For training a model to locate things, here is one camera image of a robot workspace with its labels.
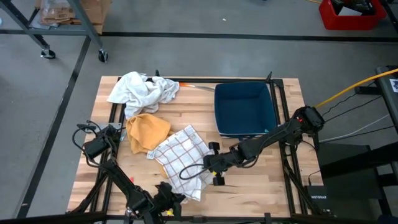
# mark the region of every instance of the crumpled white cloth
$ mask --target crumpled white cloth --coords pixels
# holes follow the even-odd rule
[[[172,101],[180,89],[178,82],[169,79],[152,77],[153,82],[146,82],[147,79],[138,72],[123,75],[113,87],[108,102],[125,103],[124,114],[129,119],[140,113],[155,113],[159,103]]]
[[[189,125],[171,135],[159,144],[154,152],[155,159],[163,165],[169,178],[172,192],[200,201],[201,190],[212,183],[213,174],[206,170],[190,180],[182,180],[179,177],[183,168],[192,164],[203,164],[203,157],[213,154],[194,128]],[[202,168],[203,166],[190,167],[182,173],[182,177],[191,177],[202,171]]]

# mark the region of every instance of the butcher block tabletop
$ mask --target butcher block tabletop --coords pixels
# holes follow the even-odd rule
[[[115,76],[101,78],[91,114],[92,121],[108,122],[112,104],[106,100],[117,80],[118,77]],[[304,105],[300,83],[297,78],[283,78],[283,81],[289,114],[292,115],[297,108]],[[194,85],[215,87],[216,83],[194,83]],[[280,119],[283,123],[283,109],[277,87],[276,92]],[[214,92],[181,87],[175,99],[170,103],[160,104],[158,112],[154,115],[170,122],[174,132],[191,124],[206,143],[219,142],[221,152],[227,152],[229,151],[228,147],[238,140],[220,137],[215,124],[213,106]],[[92,138],[92,135],[88,134],[86,141]],[[313,144],[311,138],[306,136],[303,138]],[[298,146],[297,157],[303,185],[308,184],[308,175],[319,170],[315,150],[312,146],[301,143]],[[167,181],[160,174],[156,160],[146,159],[145,153],[132,153],[128,138],[124,138],[119,145],[117,161],[126,175],[134,178],[134,184],[141,186],[151,195],[157,193],[155,185],[160,184],[161,181]],[[68,210],[73,210],[86,197],[95,184],[97,171],[97,169],[87,166],[84,155],[81,155]],[[278,143],[265,148],[254,167],[250,169],[232,167],[228,169],[224,177],[225,186],[208,185],[202,192],[200,202],[190,200],[183,204],[182,215],[264,217],[264,213],[268,212],[271,217],[290,217]],[[311,182],[313,185],[323,185],[319,172],[311,176]],[[98,210],[102,207],[105,186],[106,183],[99,193]],[[300,213],[299,195],[293,183],[292,189],[295,209],[297,213]],[[124,215],[125,211],[126,198],[113,184],[108,214]]]

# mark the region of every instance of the gray floor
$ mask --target gray floor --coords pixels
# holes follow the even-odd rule
[[[25,16],[29,4],[13,1]],[[370,31],[330,31],[323,28],[318,5],[304,0],[138,0],[114,1],[106,31],[204,32],[274,35],[352,35],[394,37],[387,20]],[[4,12],[2,28],[16,28]],[[40,49],[27,36],[0,35],[0,218],[11,218],[21,201],[37,163],[55,110],[75,66],[84,37],[45,37],[57,53],[56,60],[38,57]],[[70,140],[75,124],[90,117],[100,77],[138,71],[163,76],[275,77],[300,79],[306,104],[314,105],[343,88],[374,74],[380,65],[396,64],[397,44],[349,42],[297,42],[276,40],[171,39],[103,37],[109,62],[97,59],[97,46],[90,45],[63,123],[58,132],[29,216],[63,213],[72,189],[80,152]],[[373,96],[357,96],[329,116]],[[387,114],[381,100],[327,124],[322,139],[354,131]],[[385,119],[374,125],[391,125]],[[393,130],[359,136],[340,142],[378,147],[396,141]],[[398,215],[396,189],[388,188],[393,212]],[[367,202],[361,214],[369,213]]]

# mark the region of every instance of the white plaid towel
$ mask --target white plaid towel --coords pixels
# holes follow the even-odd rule
[[[188,198],[200,201],[201,190],[213,180],[209,171],[190,180],[182,180],[180,171],[191,164],[202,164],[205,155],[213,154],[203,140],[189,125],[183,130],[171,135],[159,144],[155,151],[155,159],[163,165],[173,192],[184,194]],[[190,167],[182,173],[182,177],[190,177],[202,170],[203,166]]]

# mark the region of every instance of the yellow cable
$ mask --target yellow cable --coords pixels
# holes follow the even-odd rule
[[[391,71],[388,71],[388,72],[384,72],[384,73],[378,74],[378,75],[374,75],[374,76],[369,77],[369,78],[367,78],[367,79],[364,79],[364,80],[362,80],[362,81],[360,81],[360,82],[357,82],[357,83],[355,83],[354,85],[351,85],[350,87],[346,88],[345,90],[343,90],[343,91],[337,93],[336,95],[332,96],[331,98],[325,100],[324,102],[322,102],[322,103],[316,105],[315,107],[318,108],[318,107],[320,107],[320,106],[322,106],[322,105],[324,105],[324,104],[326,104],[326,103],[329,103],[330,101],[334,100],[335,98],[341,96],[342,94],[344,94],[344,93],[346,93],[346,92],[352,90],[353,88],[355,88],[355,87],[357,87],[357,86],[359,86],[359,85],[362,85],[363,83],[366,83],[366,82],[368,82],[368,81],[370,81],[370,80],[374,80],[374,79],[377,79],[377,78],[381,78],[381,77],[386,76],[386,75],[391,75],[391,74],[393,74],[393,73],[395,73],[395,72],[398,72],[398,68],[397,68],[397,69],[394,69],[394,70],[391,70]]]
[[[310,1],[310,2],[314,2],[314,3],[318,3],[318,4],[321,4],[321,2],[318,2],[318,1],[314,1],[314,0],[306,0],[306,1]]]

